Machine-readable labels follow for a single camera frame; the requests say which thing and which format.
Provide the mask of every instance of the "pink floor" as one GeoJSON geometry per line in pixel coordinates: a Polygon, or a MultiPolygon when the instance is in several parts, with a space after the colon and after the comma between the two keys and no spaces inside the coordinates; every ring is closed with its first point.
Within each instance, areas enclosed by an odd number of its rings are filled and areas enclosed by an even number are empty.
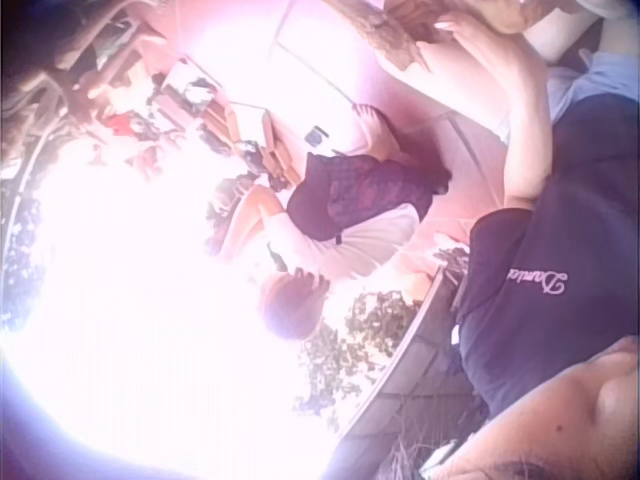
{"type": "Polygon", "coordinates": [[[298,162],[300,139],[314,125],[337,149],[358,146],[353,103],[377,107],[416,142],[434,137],[453,179],[409,245],[413,254],[399,259],[402,272],[433,273],[434,264],[416,258],[433,246],[433,234],[466,240],[474,220],[499,205],[506,151],[498,139],[386,74],[321,0],[168,0],[163,12],[141,4],[132,12],[169,39],[162,51],[145,47],[153,70],[167,71],[180,53],[188,54],[234,100],[268,108],[298,162]]]}

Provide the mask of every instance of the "white shirt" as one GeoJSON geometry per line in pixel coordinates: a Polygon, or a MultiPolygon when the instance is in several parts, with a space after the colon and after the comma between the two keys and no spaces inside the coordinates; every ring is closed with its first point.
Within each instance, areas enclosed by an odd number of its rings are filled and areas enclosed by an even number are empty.
{"type": "Polygon", "coordinates": [[[303,234],[286,213],[265,221],[271,248],[290,270],[322,275],[332,283],[370,276],[406,244],[420,225],[413,205],[399,207],[342,232],[342,243],[320,242],[303,234]]]}

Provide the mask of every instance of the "dark blue t-shirt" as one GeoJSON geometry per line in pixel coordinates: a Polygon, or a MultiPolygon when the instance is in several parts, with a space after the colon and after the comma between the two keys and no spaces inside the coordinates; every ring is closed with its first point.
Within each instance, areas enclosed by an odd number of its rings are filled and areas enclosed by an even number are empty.
{"type": "Polygon", "coordinates": [[[474,226],[460,348],[492,416],[638,334],[638,183],[638,104],[590,97],[554,127],[534,210],[474,226]]]}

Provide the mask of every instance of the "green leaves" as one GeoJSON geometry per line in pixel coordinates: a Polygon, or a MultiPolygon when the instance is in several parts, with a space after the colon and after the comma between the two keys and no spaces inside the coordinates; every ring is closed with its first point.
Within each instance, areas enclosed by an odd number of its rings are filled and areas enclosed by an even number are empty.
{"type": "Polygon", "coordinates": [[[369,292],[355,299],[344,329],[323,322],[300,347],[309,391],[295,399],[294,411],[320,416],[337,432],[384,372],[419,308],[400,292],[369,292]]]}

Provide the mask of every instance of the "dark plaid skirt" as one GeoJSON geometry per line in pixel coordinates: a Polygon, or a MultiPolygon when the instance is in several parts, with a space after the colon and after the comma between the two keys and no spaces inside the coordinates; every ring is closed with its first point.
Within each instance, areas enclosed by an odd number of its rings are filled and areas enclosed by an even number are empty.
{"type": "Polygon", "coordinates": [[[309,155],[305,180],[287,205],[292,221],[315,240],[329,240],[345,228],[413,205],[422,220],[431,207],[433,189],[421,169],[368,155],[309,155]]]}

